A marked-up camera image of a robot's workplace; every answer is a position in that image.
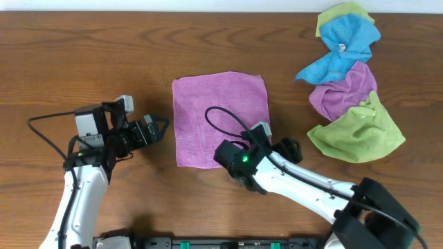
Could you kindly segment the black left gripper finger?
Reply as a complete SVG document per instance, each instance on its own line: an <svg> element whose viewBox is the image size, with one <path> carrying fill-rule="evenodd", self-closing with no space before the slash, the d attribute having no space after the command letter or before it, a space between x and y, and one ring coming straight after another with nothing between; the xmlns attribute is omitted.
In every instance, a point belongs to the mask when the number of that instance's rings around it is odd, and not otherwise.
<svg viewBox="0 0 443 249"><path fill-rule="evenodd" d="M156 130L156 137L163 138L170 125L170 120L166 117L152 116L152 122Z"/></svg>
<svg viewBox="0 0 443 249"><path fill-rule="evenodd" d="M147 114L144 116L145 122L146 122L146 133L149 137L150 144L157 143L159 141L159 130L155 123L155 121L152 119L151 115Z"/></svg>

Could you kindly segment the purple cloth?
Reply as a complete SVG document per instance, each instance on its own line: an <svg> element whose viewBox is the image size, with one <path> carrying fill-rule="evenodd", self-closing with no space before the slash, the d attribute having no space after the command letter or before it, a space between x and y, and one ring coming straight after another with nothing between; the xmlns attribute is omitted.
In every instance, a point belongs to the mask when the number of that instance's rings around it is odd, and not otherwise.
<svg viewBox="0 0 443 249"><path fill-rule="evenodd" d="M268 94L259 75L224 72L182 77L172 83L176 162L178 167L215 169L216 148L238 140L244 130L224 108L247 127L270 122Z"/></svg>
<svg viewBox="0 0 443 249"><path fill-rule="evenodd" d="M357 61L343 80L317 85L309 95L313 108L333 122L377 91L377 82L366 63Z"/></svg>

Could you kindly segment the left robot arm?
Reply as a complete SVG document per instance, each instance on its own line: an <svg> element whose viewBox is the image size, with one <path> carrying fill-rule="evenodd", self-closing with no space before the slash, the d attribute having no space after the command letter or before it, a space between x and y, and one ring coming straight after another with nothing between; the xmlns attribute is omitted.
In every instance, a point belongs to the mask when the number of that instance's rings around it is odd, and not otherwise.
<svg viewBox="0 0 443 249"><path fill-rule="evenodd" d="M128 121L134 110L129 100L103 102L73 111L78 129L63 155L64 191L42 248L131 246L128 237L94 239L97 215L116 163L133 152L162 140L167 118L145 115Z"/></svg>

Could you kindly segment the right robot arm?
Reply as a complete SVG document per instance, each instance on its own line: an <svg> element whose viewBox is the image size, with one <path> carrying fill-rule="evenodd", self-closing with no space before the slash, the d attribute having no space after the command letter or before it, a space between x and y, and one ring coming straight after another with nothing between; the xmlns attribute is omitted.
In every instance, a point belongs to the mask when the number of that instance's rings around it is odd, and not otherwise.
<svg viewBox="0 0 443 249"><path fill-rule="evenodd" d="M242 132L247 142L224 140L214 159L247 190L279 194L310 209L331 224L323 248L409 248L425 246L419 224L380 183L359 184L321 176L298 166L298 141L272 145L262 132Z"/></svg>

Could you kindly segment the purple cloth in pile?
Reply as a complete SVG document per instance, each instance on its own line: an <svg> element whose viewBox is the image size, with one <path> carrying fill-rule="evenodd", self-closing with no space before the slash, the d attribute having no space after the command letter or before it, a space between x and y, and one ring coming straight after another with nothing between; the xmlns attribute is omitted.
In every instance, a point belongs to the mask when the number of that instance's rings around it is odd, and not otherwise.
<svg viewBox="0 0 443 249"><path fill-rule="evenodd" d="M333 122L377 91L377 82L366 63L357 61L343 80L317 85L309 95L313 108Z"/></svg>

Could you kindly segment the large green cloth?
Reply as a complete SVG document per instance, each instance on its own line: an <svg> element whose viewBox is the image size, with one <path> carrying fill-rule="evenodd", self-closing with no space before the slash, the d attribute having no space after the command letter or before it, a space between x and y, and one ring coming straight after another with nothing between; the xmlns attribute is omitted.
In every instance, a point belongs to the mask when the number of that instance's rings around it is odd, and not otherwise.
<svg viewBox="0 0 443 249"><path fill-rule="evenodd" d="M307 135L322 154L348 163L378 160L406 141L376 91L337 120L318 125Z"/></svg>

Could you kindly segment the blue cloth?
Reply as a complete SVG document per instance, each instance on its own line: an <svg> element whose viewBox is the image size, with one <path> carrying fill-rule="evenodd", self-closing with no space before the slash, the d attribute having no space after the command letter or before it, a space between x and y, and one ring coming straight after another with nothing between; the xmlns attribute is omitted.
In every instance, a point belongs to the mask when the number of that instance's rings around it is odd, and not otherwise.
<svg viewBox="0 0 443 249"><path fill-rule="evenodd" d="M354 13L327 22L319 31L329 52L297 73L296 80L315 85L343 80L356 62L372 57L370 45L381 38L371 21Z"/></svg>

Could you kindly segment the green cloth at top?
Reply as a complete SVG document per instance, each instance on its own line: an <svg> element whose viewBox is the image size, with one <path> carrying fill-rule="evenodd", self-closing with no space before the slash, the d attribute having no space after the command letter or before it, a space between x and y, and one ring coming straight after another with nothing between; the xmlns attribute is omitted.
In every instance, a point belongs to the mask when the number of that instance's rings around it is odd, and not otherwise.
<svg viewBox="0 0 443 249"><path fill-rule="evenodd" d="M321 37L320 34L321 26L324 26L326 23L337 17L340 17L342 15L348 15L350 13L366 18L372 24L375 23L375 20L368 14L366 9L364 9L358 3L353 1L347 3L341 3L338 4L337 6L327 9L326 11L318 15L317 25L316 25L316 37Z"/></svg>

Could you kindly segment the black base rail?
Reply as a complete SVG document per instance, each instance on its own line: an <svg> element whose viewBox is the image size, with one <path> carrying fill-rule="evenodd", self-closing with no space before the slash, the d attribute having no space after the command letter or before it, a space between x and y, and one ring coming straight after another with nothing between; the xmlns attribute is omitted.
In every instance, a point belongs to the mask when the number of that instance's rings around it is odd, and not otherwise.
<svg viewBox="0 0 443 249"><path fill-rule="evenodd" d="M152 237L141 239L130 236L99 238L93 248L129 249L317 249L321 239L171 239Z"/></svg>

